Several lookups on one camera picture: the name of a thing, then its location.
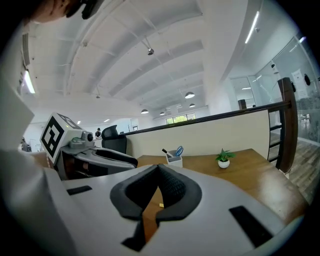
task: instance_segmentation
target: chair backrest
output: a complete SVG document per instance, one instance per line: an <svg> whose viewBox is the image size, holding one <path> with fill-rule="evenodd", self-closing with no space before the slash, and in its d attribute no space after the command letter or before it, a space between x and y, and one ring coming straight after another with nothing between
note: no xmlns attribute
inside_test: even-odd
<svg viewBox="0 0 320 256"><path fill-rule="evenodd" d="M127 152L127 137L123 134L118 134L117 125L105 128L102 133L101 145L105 149L115 150L126 154Z"/></svg>

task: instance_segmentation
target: wooden desk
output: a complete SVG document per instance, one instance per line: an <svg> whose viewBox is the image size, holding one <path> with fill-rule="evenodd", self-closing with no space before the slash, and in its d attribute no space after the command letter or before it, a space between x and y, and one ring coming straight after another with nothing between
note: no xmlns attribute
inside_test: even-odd
<svg viewBox="0 0 320 256"><path fill-rule="evenodd" d="M298 188L278 169L253 149L235 152L227 169L222 169L215 161L216 155L182 156L183 167L227 180L274 211L285 224L304 214L308 203ZM138 167L145 165L167 164L165 156L143 155L138 159ZM155 226L156 213L163 208L162 195L155 192L150 204L143 212L145 237L150 239Z"/></svg>

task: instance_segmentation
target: glass wall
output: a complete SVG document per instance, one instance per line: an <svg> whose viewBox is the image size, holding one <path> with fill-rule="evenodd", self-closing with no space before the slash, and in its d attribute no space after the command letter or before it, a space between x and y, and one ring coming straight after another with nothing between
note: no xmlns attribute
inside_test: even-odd
<svg viewBox="0 0 320 256"><path fill-rule="evenodd" d="M289 77L293 83L298 113L298 136L319 143L319 83L302 43L293 38L273 62L281 78Z"/></svg>
<svg viewBox="0 0 320 256"><path fill-rule="evenodd" d="M298 136L320 143L320 69L301 34L289 43L263 69L253 76L230 79L237 100L248 107L281 102L278 80L290 78L298 112ZM279 113L270 114L270 126L279 125Z"/></svg>
<svg viewBox="0 0 320 256"><path fill-rule="evenodd" d="M247 109L256 106L255 97L253 95L252 88L248 79L248 77L230 79L231 84L234 88L236 99L238 100L238 102L244 100L245 108Z"/></svg>

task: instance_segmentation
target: small green plant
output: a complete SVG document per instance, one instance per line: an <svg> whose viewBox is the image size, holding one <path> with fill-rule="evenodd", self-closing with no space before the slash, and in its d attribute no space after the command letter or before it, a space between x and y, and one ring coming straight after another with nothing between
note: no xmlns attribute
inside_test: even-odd
<svg viewBox="0 0 320 256"><path fill-rule="evenodd" d="M224 151L224 149L222 149L221 153L218 154L218 157L215 160L221 161L221 162L227 162L229 158L234 158L235 156L236 154L230 152L230 150Z"/></svg>

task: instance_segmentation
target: camera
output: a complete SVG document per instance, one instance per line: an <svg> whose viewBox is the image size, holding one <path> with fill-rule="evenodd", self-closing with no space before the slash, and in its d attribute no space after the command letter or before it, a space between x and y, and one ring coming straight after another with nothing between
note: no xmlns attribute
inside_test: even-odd
<svg viewBox="0 0 320 256"><path fill-rule="evenodd" d="M154 49L152 49L152 48L149 48L148 49L148 55L152 55L152 54L154 54L155 53L155 50Z"/></svg>

